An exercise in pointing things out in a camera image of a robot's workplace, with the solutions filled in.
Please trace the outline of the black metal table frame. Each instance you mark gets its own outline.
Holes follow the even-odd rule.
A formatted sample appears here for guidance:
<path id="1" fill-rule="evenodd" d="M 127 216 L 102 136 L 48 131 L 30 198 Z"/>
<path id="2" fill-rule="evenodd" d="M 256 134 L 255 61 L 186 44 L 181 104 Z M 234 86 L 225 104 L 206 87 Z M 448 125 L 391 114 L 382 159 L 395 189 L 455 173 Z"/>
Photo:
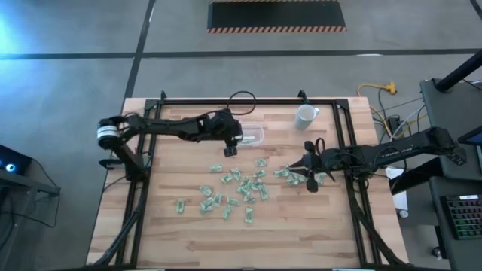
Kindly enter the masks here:
<path id="1" fill-rule="evenodd" d="M 172 136 L 135 137 L 129 146 L 144 154 L 150 179 L 130 182 L 122 169 L 106 177 L 87 262 L 97 262 L 113 243 L 132 213 L 138 222 L 113 258 L 118 266 L 140 269 L 318 269 L 357 268 L 380 263 L 382 256 L 363 227 L 356 225 L 349 207 L 350 181 L 341 172 L 326 178 L 317 193 L 303 184 L 292 186 L 273 172 L 300 159 L 304 142 L 322 138 L 326 147 L 374 145 L 374 130 L 365 98 L 313 98 L 319 115 L 304 131 L 294 118 L 302 99 L 236 98 L 230 109 L 241 123 L 260 124 L 260 145 L 239 147 L 235 157 L 224 156 L 223 142 L 185 142 Z M 253 222 L 245 222 L 242 202 L 225 220 L 224 207 L 200 213 L 205 199 L 200 186 L 223 198 L 242 199 L 237 181 L 221 182 L 238 168 L 242 176 L 258 171 L 265 159 L 263 183 L 269 199 L 251 204 Z M 210 172 L 222 165 L 223 172 Z M 178 199 L 185 200 L 182 214 Z"/>

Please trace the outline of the black power strip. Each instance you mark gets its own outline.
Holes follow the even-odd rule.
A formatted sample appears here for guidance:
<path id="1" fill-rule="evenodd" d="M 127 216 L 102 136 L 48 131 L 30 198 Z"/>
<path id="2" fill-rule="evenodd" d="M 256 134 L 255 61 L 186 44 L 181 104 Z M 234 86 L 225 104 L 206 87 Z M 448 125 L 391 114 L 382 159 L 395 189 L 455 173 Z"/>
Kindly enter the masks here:
<path id="1" fill-rule="evenodd" d="M 393 115 L 393 116 L 387 117 L 386 123 L 389 128 L 389 131 L 391 132 L 392 135 L 394 135 L 395 131 L 400 127 L 400 124 L 401 124 L 400 116 Z"/>

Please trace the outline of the black backlit keyboard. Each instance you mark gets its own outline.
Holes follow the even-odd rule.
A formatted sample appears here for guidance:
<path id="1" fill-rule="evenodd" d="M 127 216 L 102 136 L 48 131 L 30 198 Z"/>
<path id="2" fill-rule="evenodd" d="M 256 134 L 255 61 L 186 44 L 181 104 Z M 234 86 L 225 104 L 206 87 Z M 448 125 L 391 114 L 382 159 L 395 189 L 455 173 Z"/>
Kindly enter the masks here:
<path id="1" fill-rule="evenodd" d="M 442 196 L 441 206 L 455 239 L 482 239 L 482 194 Z"/>

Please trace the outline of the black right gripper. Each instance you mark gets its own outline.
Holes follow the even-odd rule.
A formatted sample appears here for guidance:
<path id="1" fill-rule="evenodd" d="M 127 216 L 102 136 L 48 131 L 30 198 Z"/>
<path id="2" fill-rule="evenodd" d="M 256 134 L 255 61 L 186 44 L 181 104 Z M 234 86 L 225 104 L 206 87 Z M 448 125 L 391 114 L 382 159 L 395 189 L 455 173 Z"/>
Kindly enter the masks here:
<path id="1" fill-rule="evenodd" d="M 324 140 L 305 141 L 304 149 L 307 152 L 303 155 L 303 158 L 291 164 L 289 166 L 290 169 L 303 168 L 303 174 L 315 174 L 334 170 L 328 160 L 335 155 L 335 149 L 326 148 Z"/>

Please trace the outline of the clear plastic container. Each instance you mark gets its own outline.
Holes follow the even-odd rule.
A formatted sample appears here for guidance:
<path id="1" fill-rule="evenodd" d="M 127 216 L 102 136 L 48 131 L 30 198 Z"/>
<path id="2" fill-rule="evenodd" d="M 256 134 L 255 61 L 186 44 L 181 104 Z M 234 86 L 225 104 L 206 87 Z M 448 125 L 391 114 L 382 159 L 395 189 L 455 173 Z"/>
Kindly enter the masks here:
<path id="1" fill-rule="evenodd" d="M 260 124 L 242 123 L 241 128 L 242 128 L 242 131 L 243 131 L 243 138 L 253 137 L 254 142 L 250 145 L 240 145 L 238 143 L 238 145 L 240 147 L 256 146 L 256 145 L 260 145 L 263 142 L 263 140 L 264 140 L 264 130 L 263 130 L 263 127 Z"/>

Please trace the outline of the blue-lit screen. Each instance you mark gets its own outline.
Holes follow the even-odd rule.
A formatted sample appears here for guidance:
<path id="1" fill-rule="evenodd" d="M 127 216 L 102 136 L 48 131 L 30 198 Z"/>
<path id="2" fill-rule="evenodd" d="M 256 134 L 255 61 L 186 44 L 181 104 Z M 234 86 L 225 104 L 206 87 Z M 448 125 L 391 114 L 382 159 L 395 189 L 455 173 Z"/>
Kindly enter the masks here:
<path id="1" fill-rule="evenodd" d="M 482 147 L 482 126 L 458 137 L 458 143 Z"/>

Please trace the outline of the black controller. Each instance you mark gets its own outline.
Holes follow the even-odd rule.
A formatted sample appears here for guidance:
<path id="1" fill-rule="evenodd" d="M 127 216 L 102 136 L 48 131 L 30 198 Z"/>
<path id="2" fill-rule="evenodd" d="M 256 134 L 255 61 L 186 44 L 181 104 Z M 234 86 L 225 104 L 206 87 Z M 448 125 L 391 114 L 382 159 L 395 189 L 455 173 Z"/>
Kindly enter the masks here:
<path id="1" fill-rule="evenodd" d="M 447 154 L 447 157 L 457 166 L 461 166 L 467 163 L 467 157 L 464 148 L 454 148 Z"/>

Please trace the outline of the black pole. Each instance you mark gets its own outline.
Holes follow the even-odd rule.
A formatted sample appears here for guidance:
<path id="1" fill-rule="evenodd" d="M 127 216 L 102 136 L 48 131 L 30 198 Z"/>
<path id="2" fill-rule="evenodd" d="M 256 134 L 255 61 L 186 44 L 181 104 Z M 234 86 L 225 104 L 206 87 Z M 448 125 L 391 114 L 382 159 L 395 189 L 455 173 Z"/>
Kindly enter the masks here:
<path id="1" fill-rule="evenodd" d="M 436 90 L 441 93 L 449 93 L 451 88 L 462 79 L 482 66 L 482 49 L 466 60 L 458 68 L 453 70 L 445 78 L 435 84 Z"/>

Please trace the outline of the white patterned mug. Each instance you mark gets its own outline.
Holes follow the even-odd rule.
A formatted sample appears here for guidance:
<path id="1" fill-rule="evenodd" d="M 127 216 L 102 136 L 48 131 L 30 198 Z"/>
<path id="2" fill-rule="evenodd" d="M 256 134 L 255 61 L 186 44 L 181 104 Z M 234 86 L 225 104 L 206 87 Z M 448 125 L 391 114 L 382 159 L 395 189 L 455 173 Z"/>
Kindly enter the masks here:
<path id="1" fill-rule="evenodd" d="M 297 108 L 294 126 L 296 129 L 305 130 L 319 115 L 319 109 L 308 104 Z"/>

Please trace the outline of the black hazard-striped floor mat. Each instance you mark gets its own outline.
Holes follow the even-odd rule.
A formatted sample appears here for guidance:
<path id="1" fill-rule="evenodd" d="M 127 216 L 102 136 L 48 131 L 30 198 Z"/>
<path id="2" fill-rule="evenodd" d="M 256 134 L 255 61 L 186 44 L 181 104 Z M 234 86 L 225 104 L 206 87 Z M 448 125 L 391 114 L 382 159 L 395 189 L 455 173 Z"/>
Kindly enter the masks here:
<path id="1" fill-rule="evenodd" d="M 346 32 L 338 0 L 212 0 L 207 32 L 325 33 Z"/>

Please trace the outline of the black computer with blue light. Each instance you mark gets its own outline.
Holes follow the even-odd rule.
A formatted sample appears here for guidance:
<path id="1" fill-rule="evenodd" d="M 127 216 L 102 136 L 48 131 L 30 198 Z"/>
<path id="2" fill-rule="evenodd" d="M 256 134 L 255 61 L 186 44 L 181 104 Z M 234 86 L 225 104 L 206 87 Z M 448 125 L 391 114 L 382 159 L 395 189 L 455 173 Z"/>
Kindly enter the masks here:
<path id="1" fill-rule="evenodd" d="M 0 169 L 16 175 L 25 175 L 32 158 L 0 145 Z"/>

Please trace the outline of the grey desk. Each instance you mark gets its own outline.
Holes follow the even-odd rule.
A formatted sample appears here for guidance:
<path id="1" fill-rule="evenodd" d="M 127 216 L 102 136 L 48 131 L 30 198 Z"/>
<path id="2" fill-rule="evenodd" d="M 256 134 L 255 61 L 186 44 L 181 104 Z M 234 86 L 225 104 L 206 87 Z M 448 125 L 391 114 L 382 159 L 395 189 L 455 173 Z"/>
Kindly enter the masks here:
<path id="1" fill-rule="evenodd" d="M 442 196 L 482 194 L 482 181 L 432 177 L 429 187 L 438 219 L 439 247 L 451 270 L 482 271 L 482 239 L 455 239 L 441 206 Z"/>
<path id="2" fill-rule="evenodd" d="M 421 81 L 420 88 L 430 125 L 446 129 L 453 140 L 482 126 L 482 87 L 478 89 L 462 82 L 454 85 L 449 93 L 442 93 L 433 81 Z M 467 162 L 457 166 L 448 157 L 440 156 L 442 172 L 448 178 L 482 181 L 477 148 L 460 146 L 465 149 Z"/>

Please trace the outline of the white paper sheet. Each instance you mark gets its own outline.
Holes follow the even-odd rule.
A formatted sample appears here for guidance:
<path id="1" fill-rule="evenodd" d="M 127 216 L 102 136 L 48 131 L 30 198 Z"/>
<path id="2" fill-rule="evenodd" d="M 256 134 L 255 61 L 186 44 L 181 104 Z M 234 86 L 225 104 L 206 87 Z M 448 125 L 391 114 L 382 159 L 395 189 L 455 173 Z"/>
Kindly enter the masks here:
<path id="1" fill-rule="evenodd" d="M 387 167 L 385 169 L 386 171 L 386 176 L 389 178 L 389 179 L 393 179 L 395 177 L 398 177 L 400 176 L 402 173 L 403 173 L 403 169 L 399 169 L 399 168 L 392 168 L 392 167 Z M 408 210 L 408 204 L 407 204 L 407 194 L 406 192 L 400 192 L 400 193 L 397 193 L 396 195 L 394 195 L 392 197 L 393 199 L 393 202 L 395 204 L 395 207 L 397 209 L 403 209 L 405 211 Z"/>

